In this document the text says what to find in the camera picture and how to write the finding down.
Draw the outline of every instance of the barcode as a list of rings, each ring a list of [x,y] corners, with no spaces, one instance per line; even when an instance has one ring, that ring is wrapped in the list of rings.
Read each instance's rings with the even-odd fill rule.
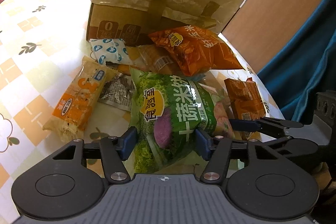
[[[173,61],[170,59],[169,56],[162,56],[154,63],[155,71],[159,72],[165,65],[171,64]]]
[[[243,120],[251,120],[250,112],[241,114],[241,117],[243,118]]]

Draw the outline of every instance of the checkered tablecloth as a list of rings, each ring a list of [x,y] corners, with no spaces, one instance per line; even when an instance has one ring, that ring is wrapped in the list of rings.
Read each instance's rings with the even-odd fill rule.
[[[13,181],[60,148],[53,132],[43,131],[59,98],[76,76],[84,55],[90,0],[5,0],[0,4],[0,224],[18,217],[11,199]],[[283,118],[274,100],[246,61],[246,70],[213,71],[226,78],[257,82],[268,116]],[[85,141],[100,134],[120,136],[130,113],[98,103],[84,133]],[[88,167],[101,174],[99,161]]]

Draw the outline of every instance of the oval label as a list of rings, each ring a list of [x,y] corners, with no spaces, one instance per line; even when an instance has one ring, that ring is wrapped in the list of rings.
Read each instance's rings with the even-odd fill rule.
[[[64,116],[64,115],[68,112],[68,110],[69,110],[69,108],[70,108],[70,106],[71,106],[71,103],[72,103],[72,98],[70,98],[70,99],[64,104],[64,107],[63,107],[62,112],[61,112],[61,115],[62,115],[62,116]]]

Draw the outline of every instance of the purple sweet potato image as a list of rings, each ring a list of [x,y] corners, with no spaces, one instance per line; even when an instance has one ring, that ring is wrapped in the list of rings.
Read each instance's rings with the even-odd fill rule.
[[[166,107],[162,116],[158,117],[154,123],[154,138],[160,148],[166,148],[169,145],[171,135],[170,108]]]

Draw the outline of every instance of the metal screw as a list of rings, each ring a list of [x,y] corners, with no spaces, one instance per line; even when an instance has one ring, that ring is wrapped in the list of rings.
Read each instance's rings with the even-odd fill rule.
[[[218,180],[219,177],[220,175],[215,172],[208,172],[203,175],[203,178],[205,178],[206,180]]]
[[[111,179],[121,181],[125,180],[127,178],[127,175],[123,172],[115,172],[111,175]]]

